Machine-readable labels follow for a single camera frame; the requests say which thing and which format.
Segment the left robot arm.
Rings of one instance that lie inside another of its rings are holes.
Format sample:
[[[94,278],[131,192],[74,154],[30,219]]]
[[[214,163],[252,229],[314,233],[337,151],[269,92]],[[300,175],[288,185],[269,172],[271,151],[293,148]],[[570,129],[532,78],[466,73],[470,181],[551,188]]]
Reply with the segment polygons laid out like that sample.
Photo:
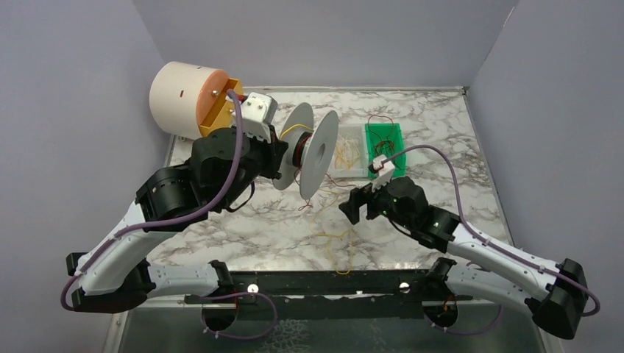
[[[157,170],[139,188],[124,218],[94,250],[67,256],[70,281],[63,288],[63,307],[122,313],[159,296],[232,293],[233,280],[221,261],[166,266],[150,263],[147,255],[209,213],[232,212],[233,202],[254,189],[256,178],[277,177],[287,149],[274,132],[263,142],[238,135],[233,127],[195,140],[184,163]]]

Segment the white perforated cable spool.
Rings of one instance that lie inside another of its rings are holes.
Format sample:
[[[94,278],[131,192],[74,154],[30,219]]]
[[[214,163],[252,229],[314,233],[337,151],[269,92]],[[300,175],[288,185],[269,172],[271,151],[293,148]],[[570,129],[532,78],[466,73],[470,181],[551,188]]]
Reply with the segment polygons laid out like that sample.
[[[322,184],[335,151],[338,137],[338,113],[329,111],[321,121],[314,122],[313,108],[301,103],[288,116],[278,139],[288,144],[279,172],[273,179],[278,190],[291,186],[299,177],[299,194],[311,199]]]

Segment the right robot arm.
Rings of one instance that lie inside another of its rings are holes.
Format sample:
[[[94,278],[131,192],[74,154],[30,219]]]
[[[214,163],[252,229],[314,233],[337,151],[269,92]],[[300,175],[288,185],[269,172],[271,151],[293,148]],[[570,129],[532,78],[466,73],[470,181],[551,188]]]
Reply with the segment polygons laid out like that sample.
[[[429,204],[424,190],[406,176],[379,188],[353,188],[338,206],[351,224],[360,221],[362,207],[366,219],[383,216],[420,245],[464,259],[443,273],[451,293],[514,308],[551,335],[575,337],[589,299],[584,270],[576,261],[557,263],[477,231],[458,215]]]

